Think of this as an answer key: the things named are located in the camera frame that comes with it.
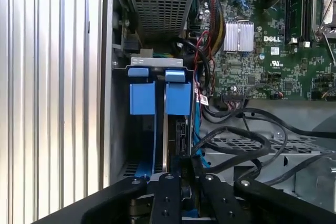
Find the printed label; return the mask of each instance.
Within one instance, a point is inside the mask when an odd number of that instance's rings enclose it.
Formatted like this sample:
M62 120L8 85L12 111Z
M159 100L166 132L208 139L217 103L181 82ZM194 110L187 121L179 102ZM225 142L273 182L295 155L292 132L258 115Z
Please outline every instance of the printed label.
M280 55L280 48L271 47L271 55Z

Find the green circuit board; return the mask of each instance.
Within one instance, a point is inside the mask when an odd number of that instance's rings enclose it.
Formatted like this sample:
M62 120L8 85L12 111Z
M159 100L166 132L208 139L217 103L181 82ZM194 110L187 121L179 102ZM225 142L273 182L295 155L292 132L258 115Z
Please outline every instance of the green circuit board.
M243 10L233 0L223 0L225 20L249 20L254 23L253 52L227 53L219 51L215 56L214 96L232 90L244 91L256 84L265 82L281 90L289 100L321 100L321 94L335 87L336 69L331 64L327 48L323 43L312 42L305 48L302 43L289 45L285 40L287 13L298 22L291 27L292 34L301 31L301 17L304 12L303 0L281 0L276 6L259 10L260 0L246 0L248 9ZM202 21L202 29L209 26L208 17ZM265 36L274 38L265 41ZM272 99L268 89L257 89L255 99Z

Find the side panel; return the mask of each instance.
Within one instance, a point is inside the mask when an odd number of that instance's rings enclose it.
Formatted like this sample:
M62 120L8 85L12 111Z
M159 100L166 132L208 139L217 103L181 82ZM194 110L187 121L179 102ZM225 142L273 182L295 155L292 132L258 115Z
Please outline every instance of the side panel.
M109 177L100 139L102 4L0 0L0 223L31 223Z

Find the motherboard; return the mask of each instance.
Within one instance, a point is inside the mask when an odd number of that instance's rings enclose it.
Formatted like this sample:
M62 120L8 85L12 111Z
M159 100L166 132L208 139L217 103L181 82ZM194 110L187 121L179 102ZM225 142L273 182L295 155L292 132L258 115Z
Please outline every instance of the motherboard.
M268 8L264 0L222 0L226 22L226 40L230 40L230 25L253 24L253 50L227 51L228 45L215 55L215 97L225 93L243 94L246 89L267 83L281 90L284 99L335 101L336 67L333 53L336 46L332 38L328 43L314 40L311 17L321 21L324 13L336 7L334 0L322 0L313 8L312 0L279 0ZM208 4L200 1L198 20L202 30L209 27ZM248 35L242 36L241 45ZM252 98L277 99L270 90L256 89Z

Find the blue plastic tab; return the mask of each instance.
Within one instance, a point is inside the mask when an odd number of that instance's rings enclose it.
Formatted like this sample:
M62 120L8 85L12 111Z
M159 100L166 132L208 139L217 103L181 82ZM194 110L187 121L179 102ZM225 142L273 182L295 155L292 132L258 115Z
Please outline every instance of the blue plastic tab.
M185 83L185 75L183 70L166 70L166 82L182 82Z
M130 84L131 115L155 114L155 82Z
M130 68L128 70L129 77L148 77L149 69L148 68Z
M191 84L167 83L165 111L168 115L190 115Z

